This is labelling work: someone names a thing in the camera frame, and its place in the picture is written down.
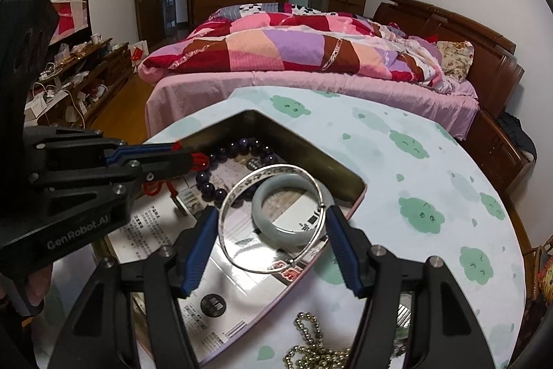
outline round table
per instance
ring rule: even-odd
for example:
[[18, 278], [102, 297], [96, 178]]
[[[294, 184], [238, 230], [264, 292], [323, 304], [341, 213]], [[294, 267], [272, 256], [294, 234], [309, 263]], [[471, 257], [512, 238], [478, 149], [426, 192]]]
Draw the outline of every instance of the round table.
[[[498, 194], [447, 131], [363, 99], [254, 86], [235, 90], [226, 101], [177, 121], [149, 142], [175, 141], [252, 109], [364, 179], [367, 193], [352, 221], [373, 244], [406, 259], [444, 258], [476, 313], [496, 366], [506, 367], [524, 311], [523, 259]], [[319, 318], [326, 346], [347, 347], [363, 306], [346, 289], [329, 250], [252, 331], [207, 367], [281, 369], [288, 349], [302, 344], [292, 324], [299, 311]]]

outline silver bangle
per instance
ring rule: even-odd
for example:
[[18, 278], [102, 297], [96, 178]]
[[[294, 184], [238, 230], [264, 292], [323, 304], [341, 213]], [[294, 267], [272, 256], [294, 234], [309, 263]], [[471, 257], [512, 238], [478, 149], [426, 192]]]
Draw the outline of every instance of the silver bangle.
[[[319, 180], [317, 184], [321, 189], [322, 201], [325, 204], [325, 207], [330, 207], [334, 205], [334, 199], [325, 185], [323, 185]], [[309, 191], [314, 196], [317, 195], [317, 192], [314, 186], [307, 180], [305, 177], [298, 174], [280, 174], [271, 177], [270, 179], [264, 181], [259, 188], [257, 188], [253, 199], [252, 199], [252, 219], [257, 228], [261, 230], [261, 233], [264, 234], [271, 241], [284, 244], [287, 246], [299, 247], [306, 245], [311, 237], [313, 236], [315, 229], [293, 232], [291, 230], [285, 230], [280, 228], [278, 225], [273, 224], [269, 221], [269, 218], [262, 211], [263, 202], [280, 188], [301, 188], [303, 190]]]
[[[319, 219], [317, 220], [315, 231], [311, 236], [311, 239], [309, 239], [308, 243], [306, 244], [305, 248], [295, 258], [288, 260], [287, 261], [288, 264], [286, 266], [281, 268], [275, 268], [275, 269], [267, 269], [267, 270], [248, 269], [243, 266], [240, 266], [228, 254], [227, 246], [225, 245], [225, 237], [224, 237], [225, 219], [227, 217], [227, 214], [231, 205], [235, 202], [235, 200], [238, 198], [240, 194], [242, 194], [245, 190], [247, 190], [251, 185], [256, 184], [261, 180], [265, 180], [266, 178], [272, 177], [277, 174], [298, 174], [306, 178], [309, 182], [311, 182], [316, 192], [317, 203], [318, 203], [317, 213], [319, 214]], [[295, 266], [299, 261], [303, 259], [303, 257], [307, 255], [307, 253], [311, 250], [313, 245], [317, 242], [317, 237], [321, 234], [321, 231], [325, 226], [325, 219], [326, 219], [326, 206], [323, 203], [321, 189], [319, 188], [319, 184], [317, 183], [317, 181], [313, 178], [311, 174], [308, 173], [308, 171], [294, 165], [280, 164], [280, 165], [266, 166], [266, 167], [262, 167], [261, 169], [253, 171], [252, 173], [248, 174], [246, 177], [241, 179], [236, 185], [232, 187], [227, 197], [223, 201], [223, 204], [221, 205], [221, 210], [219, 213], [219, 229], [218, 229], [219, 244], [221, 246], [221, 249], [223, 250], [223, 254], [225, 255], [225, 257], [227, 257], [230, 263], [233, 266], [237, 267], [238, 269], [241, 269], [253, 274], [276, 274], [278, 272], [282, 272], [283, 270], [287, 270]]]

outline metal screw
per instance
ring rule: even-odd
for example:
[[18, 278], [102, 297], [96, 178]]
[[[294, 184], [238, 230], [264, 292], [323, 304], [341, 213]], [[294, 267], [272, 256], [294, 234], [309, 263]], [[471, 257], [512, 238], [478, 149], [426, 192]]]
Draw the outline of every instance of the metal screw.
[[113, 185], [113, 192], [118, 196], [122, 196], [123, 194], [126, 193], [126, 188], [124, 185], [121, 185], [121, 184]]
[[111, 257], [102, 258], [100, 261], [100, 264], [103, 268], [109, 269], [114, 266], [115, 260]]
[[380, 244], [377, 244], [376, 246], [371, 247], [371, 252], [375, 257], [382, 257], [386, 255], [386, 247], [381, 246]]
[[443, 266], [443, 260], [440, 257], [436, 257], [436, 256], [430, 257], [428, 259], [428, 262], [430, 263], [430, 266], [432, 266], [433, 268], [440, 268]]
[[171, 255], [173, 255], [174, 250], [171, 246], [162, 246], [159, 248], [159, 254], [162, 257], [169, 258]]

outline floral pillow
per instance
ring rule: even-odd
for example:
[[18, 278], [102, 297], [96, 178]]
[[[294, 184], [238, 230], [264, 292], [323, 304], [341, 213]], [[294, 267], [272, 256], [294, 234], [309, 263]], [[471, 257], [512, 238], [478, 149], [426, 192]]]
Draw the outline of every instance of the floral pillow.
[[467, 78], [475, 58], [475, 47], [469, 41], [438, 41], [436, 47], [442, 55], [442, 69], [458, 82]]

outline beaded chain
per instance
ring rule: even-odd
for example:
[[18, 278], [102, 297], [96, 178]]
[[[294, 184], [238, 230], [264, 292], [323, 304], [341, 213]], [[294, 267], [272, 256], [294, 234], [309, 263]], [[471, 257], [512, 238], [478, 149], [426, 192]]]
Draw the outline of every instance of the beaded chain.
[[[314, 337], [303, 324], [308, 321], [312, 324]], [[282, 361], [287, 369], [293, 369], [292, 358], [296, 353], [303, 354], [303, 358], [295, 362], [298, 369], [344, 369], [349, 358], [350, 348], [344, 350], [326, 349], [322, 343], [322, 331], [319, 320], [311, 313], [298, 313], [294, 325], [301, 333], [305, 346], [294, 346], [284, 356]]]

